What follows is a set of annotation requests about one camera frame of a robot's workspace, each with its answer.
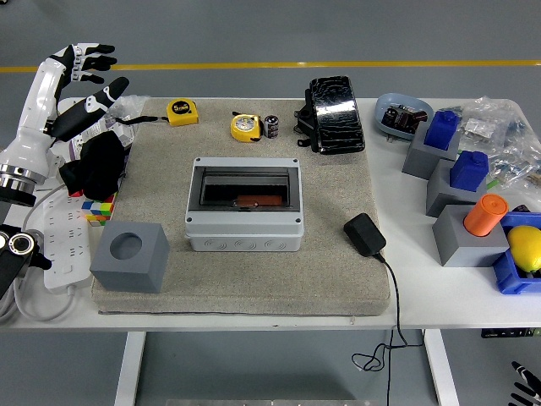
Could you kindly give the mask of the robot right hand black fingers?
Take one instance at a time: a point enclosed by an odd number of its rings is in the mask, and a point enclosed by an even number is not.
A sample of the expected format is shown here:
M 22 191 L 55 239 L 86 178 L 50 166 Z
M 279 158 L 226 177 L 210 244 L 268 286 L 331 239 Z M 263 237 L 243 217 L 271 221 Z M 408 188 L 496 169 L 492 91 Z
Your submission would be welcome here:
M 540 379 L 516 361 L 512 361 L 511 365 L 522 381 L 514 383 L 517 392 L 511 394 L 513 402 L 509 402 L 509 405 L 540 405 Z

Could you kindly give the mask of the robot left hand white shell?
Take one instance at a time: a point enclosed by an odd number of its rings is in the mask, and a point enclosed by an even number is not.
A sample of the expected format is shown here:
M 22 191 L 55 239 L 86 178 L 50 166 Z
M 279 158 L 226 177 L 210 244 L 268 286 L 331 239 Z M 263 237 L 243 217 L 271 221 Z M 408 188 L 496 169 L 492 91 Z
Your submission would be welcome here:
M 117 62 L 115 47 L 100 43 L 71 44 L 53 53 L 38 67 L 19 120 L 14 141 L 1 152 L 1 174 L 41 183 L 49 177 L 47 152 L 55 140 L 68 141 L 88 129 L 123 94 L 129 81 L 120 77 L 63 113 L 57 112 L 62 90 L 76 81 L 98 85 Z

